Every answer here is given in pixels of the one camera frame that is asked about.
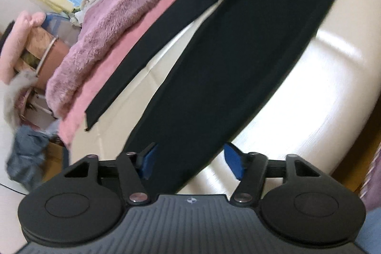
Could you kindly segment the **black pants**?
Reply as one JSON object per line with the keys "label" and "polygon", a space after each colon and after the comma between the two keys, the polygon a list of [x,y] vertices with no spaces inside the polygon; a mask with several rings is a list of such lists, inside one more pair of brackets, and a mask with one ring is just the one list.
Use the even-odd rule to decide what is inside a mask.
{"label": "black pants", "polygon": [[130,132],[125,151],[157,144],[151,195],[175,193],[266,102],[335,0],[176,0],[145,32],[86,109],[88,127],[178,32],[210,6]]}

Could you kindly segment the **white clothes heap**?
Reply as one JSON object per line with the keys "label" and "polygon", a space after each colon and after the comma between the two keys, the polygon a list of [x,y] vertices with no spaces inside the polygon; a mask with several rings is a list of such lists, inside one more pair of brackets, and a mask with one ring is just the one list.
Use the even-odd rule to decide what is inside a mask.
{"label": "white clothes heap", "polygon": [[37,83],[37,75],[32,70],[23,70],[13,77],[8,84],[1,82],[1,117],[15,130],[19,126],[16,102],[21,93]]}

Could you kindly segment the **grey blue clothes pile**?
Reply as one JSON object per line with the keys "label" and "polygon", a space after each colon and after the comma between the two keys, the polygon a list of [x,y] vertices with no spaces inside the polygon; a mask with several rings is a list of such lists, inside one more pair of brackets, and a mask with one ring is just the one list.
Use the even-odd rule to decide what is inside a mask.
{"label": "grey blue clothes pile", "polygon": [[43,181],[45,151],[49,142],[50,137],[45,132],[35,131],[27,125],[19,127],[6,162],[9,178],[27,191],[36,189]]}

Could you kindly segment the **cardboard box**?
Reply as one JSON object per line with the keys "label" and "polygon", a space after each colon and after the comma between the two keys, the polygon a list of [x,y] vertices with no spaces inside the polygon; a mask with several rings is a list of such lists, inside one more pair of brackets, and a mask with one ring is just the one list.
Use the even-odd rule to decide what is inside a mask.
{"label": "cardboard box", "polygon": [[59,139],[49,142],[45,150],[45,161],[42,166],[42,183],[51,180],[68,166],[68,150]]}

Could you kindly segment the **fluffy mauve blanket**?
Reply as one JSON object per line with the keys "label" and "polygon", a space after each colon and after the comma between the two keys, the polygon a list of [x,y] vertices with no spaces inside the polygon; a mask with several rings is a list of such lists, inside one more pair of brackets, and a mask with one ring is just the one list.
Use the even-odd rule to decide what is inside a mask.
{"label": "fluffy mauve blanket", "polygon": [[85,14],[77,43],[70,48],[48,80],[46,102],[54,115],[64,118],[76,90],[124,31],[160,0],[102,0]]}

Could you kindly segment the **pink folded quilt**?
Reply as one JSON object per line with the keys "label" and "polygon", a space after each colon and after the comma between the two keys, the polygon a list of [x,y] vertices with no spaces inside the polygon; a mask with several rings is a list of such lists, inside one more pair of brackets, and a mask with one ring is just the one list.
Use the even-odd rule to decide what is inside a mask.
{"label": "pink folded quilt", "polygon": [[15,20],[12,30],[1,49],[1,81],[6,85],[10,84],[15,75],[15,64],[25,48],[30,31],[41,26],[45,18],[46,14],[44,12],[29,14],[27,11],[23,11]]}

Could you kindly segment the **pink storage box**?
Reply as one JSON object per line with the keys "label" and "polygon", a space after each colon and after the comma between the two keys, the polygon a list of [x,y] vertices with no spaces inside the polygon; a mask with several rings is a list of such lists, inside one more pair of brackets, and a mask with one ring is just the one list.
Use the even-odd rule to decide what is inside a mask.
{"label": "pink storage box", "polygon": [[54,39],[53,43],[51,43],[47,48],[37,66],[36,88],[41,90],[46,89],[48,80],[52,77],[57,67],[62,63],[69,50],[70,47],[61,39]]}

